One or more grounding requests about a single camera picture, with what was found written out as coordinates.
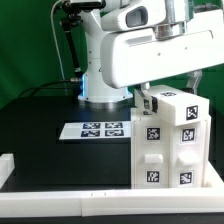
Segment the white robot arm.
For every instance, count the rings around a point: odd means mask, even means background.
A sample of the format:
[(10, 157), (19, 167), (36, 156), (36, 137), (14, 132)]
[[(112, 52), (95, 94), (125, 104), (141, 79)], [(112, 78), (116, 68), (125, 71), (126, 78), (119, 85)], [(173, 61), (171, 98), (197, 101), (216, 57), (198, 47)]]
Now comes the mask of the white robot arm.
[(224, 63), (224, 7), (194, 0), (58, 0), (66, 33), (84, 28), (88, 66), (73, 60), (79, 102), (114, 108), (129, 86)]

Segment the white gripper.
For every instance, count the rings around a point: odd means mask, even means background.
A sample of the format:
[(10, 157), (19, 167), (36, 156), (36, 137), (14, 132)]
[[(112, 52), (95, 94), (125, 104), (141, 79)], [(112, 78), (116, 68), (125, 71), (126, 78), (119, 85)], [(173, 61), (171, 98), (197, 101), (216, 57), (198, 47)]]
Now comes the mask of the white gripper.
[(199, 69), (223, 63), (224, 17), (221, 14), (197, 14), (188, 23), (185, 35), (168, 40), (155, 39), (153, 30), (148, 28), (109, 34), (101, 44), (104, 82), (113, 88), (138, 84), (134, 90), (135, 106), (154, 113), (158, 110), (158, 101), (149, 92), (149, 81), (189, 72), (186, 88), (196, 94), (202, 79)]

